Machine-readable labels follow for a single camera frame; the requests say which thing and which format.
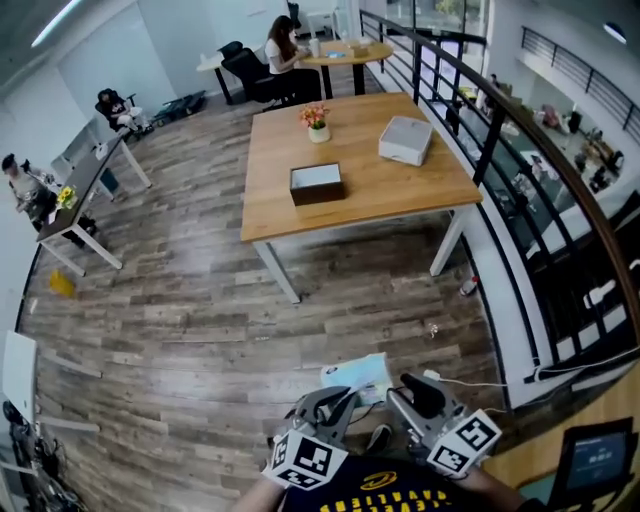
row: handrail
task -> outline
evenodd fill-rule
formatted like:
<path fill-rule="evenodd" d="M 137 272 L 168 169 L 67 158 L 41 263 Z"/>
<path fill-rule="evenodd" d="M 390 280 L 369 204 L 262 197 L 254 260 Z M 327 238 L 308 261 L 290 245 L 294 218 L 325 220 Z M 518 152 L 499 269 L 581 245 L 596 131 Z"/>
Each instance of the handrail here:
<path fill-rule="evenodd" d="M 523 36 L 522 36 L 522 45 L 521 45 L 521 47 L 524 48 L 525 50 L 530 51 L 528 48 L 526 48 L 524 46 L 524 43 L 525 43 L 525 38 L 526 38 L 527 32 L 531 32 L 532 34 L 535 34 L 540 39 L 544 39 L 545 41 L 547 41 L 549 44 L 551 44 L 554 47 L 554 49 L 555 48 L 560 48 L 562 51 L 564 51 L 565 53 L 571 55 L 571 57 L 573 57 L 574 59 L 580 61 L 586 68 L 588 68 L 590 70 L 590 73 L 589 73 L 589 80 L 587 82 L 586 92 L 589 91 L 589 86 L 591 84 L 591 81 L 593 80 L 593 75 L 597 73 L 599 79 L 604 80 L 605 82 L 607 82 L 611 86 L 611 88 L 616 92 L 616 94 L 619 94 L 620 96 L 622 96 L 625 99 L 625 101 L 627 103 L 629 103 L 629 105 L 630 105 L 629 106 L 629 112 L 626 114 L 626 120 L 627 120 L 626 122 L 628 123 L 628 119 L 631 116 L 631 113 L 633 112 L 633 110 L 638 110 L 638 107 L 633 101 L 631 101 L 629 96 L 627 96 L 624 92 L 622 92 L 611 80 L 609 80 L 606 76 L 604 76 L 602 73 L 600 73 L 597 69 L 595 69 L 591 64 L 586 62 L 584 59 L 581 59 L 575 53 L 567 50 L 564 46 L 560 46 L 559 44 L 554 43 L 548 37 L 545 37 L 542 34 L 536 32 L 535 30 L 531 30 L 530 28 L 525 27 L 524 25 L 522 26 L 522 29 L 523 29 Z"/>
<path fill-rule="evenodd" d="M 467 66 L 464 62 L 458 60 L 439 46 L 433 44 L 425 37 L 410 29 L 402 27 L 397 23 L 389 21 L 369 11 L 361 10 L 360 12 L 362 15 L 378 21 L 384 26 L 392 28 L 399 34 L 407 36 L 423 47 L 428 48 L 439 58 L 445 60 L 458 71 L 462 72 L 489 98 L 491 98 L 495 104 L 497 104 L 500 109 L 502 109 L 531 139 L 544 158 L 553 165 L 555 170 L 562 177 L 564 184 L 576 199 L 576 203 L 584 213 L 591 228 L 599 235 L 611 261 L 618 282 L 620 283 L 620 290 L 624 296 L 623 307 L 627 314 L 627 318 L 631 321 L 631 325 L 633 326 L 636 341 L 640 341 L 640 301 L 638 300 L 638 292 L 635 289 L 631 273 L 615 238 L 615 233 L 611 229 L 608 219 L 598 206 L 598 203 L 592 193 L 587 189 L 580 176 L 578 176 L 562 152 L 553 145 L 544 132 L 534 123 L 523 109 L 512 103 L 502 92 L 494 88 L 487 80 L 485 80 L 484 77 Z"/>

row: robotic hand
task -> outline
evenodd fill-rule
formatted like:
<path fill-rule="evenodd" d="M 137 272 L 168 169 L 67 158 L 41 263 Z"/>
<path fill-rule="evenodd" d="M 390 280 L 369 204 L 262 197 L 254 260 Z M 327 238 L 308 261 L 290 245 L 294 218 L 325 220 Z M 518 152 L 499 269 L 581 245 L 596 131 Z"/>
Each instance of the robotic hand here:
<path fill-rule="evenodd" d="M 412 393 L 409 400 L 395 389 L 387 391 L 387 407 L 409 433 L 409 453 L 417 464 L 426 465 L 438 440 L 467 416 L 467 407 L 442 383 L 409 373 L 400 380 Z"/>
<path fill-rule="evenodd" d="M 406 373 L 400 380 L 412 400 L 390 389 L 387 407 L 407 429 L 409 452 L 417 464 L 446 476 L 464 476 L 500 438 L 500 429 L 482 410 L 470 414 L 441 382 Z"/>
<path fill-rule="evenodd" d="M 343 439 L 356 400 L 346 386 L 303 396 L 285 417 L 287 432 L 274 439 L 271 464 L 262 474 L 307 491 L 329 482 L 348 455 Z"/>
<path fill-rule="evenodd" d="M 344 449 L 343 439 L 356 406 L 357 393 L 347 386 L 332 386 L 303 396 L 285 419 L 290 428 Z M 325 407 L 330 414 L 327 417 Z"/>

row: black t-shirt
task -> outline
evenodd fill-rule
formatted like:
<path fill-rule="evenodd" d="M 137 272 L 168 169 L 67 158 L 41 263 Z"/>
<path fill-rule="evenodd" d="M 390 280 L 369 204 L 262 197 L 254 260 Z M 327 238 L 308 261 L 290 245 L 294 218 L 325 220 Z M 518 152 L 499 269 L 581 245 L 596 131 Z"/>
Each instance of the black t-shirt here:
<path fill-rule="evenodd" d="M 468 493 L 428 468 L 394 459 L 347 457 L 331 482 L 312 491 L 291 487 L 282 512 L 490 512 Z M 544 511 L 528 502 L 523 512 Z"/>

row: woman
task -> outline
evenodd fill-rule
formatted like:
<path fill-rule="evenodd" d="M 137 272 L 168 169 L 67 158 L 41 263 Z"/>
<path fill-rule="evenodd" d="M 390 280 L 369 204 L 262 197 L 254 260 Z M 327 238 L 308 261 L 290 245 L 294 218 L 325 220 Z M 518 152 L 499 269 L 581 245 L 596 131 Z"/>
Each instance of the woman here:
<path fill-rule="evenodd" d="M 269 31 L 264 53 L 269 59 L 269 72 L 276 78 L 277 87 L 296 104 L 322 100 L 320 75 L 313 69 L 298 69 L 294 65 L 309 56 L 309 51 L 299 49 L 292 42 L 293 22 L 288 16 L 278 16 Z"/>
<path fill-rule="evenodd" d="M 31 224 L 39 232 L 49 214 L 56 208 L 58 196 L 48 188 L 55 185 L 53 176 L 32 168 L 28 160 L 18 166 L 13 153 L 2 160 L 2 170 L 9 178 L 9 186 L 16 198 L 16 210 L 26 212 Z M 84 215 L 78 220 L 78 225 L 90 235 L 97 230 L 95 221 Z M 84 242 L 75 233 L 67 232 L 62 236 L 71 240 L 78 248 L 84 247 Z"/>
<path fill-rule="evenodd" d="M 129 108 L 126 102 L 113 89 L 104 89 L 98 93 L 96 110 L 109 121 L 112 130 L 118 131 L 120 126 L 126 126 L 134 132 L 150 132 L 153 127 L 147 121 L 140 107 Z"/>

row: vase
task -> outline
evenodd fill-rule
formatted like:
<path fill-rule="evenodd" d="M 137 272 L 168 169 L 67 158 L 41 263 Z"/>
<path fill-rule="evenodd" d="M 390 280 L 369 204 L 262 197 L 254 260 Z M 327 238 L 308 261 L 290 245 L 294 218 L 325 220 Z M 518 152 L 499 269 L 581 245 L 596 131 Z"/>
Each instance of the vase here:
<path fill-rule="evenodd" d="M 331 138 L 331 132 L 329 131 L 329 126 L 325 125 L 323 128 L 319 130 L 314 130 L 313 128 L 309 128 L 309 140 L 315 144 L 320 144 L 321 142 L 327 142 Z"/>
<path fill-rule="evenodd" d="M 65 210 L 71 210 L 76 205 L 77 202 L 78 202 L 78 197 L 74 195 L 74 196 L 70 197 L 69 199 L 67 199 L 63 203 L 62 207 Z"/>

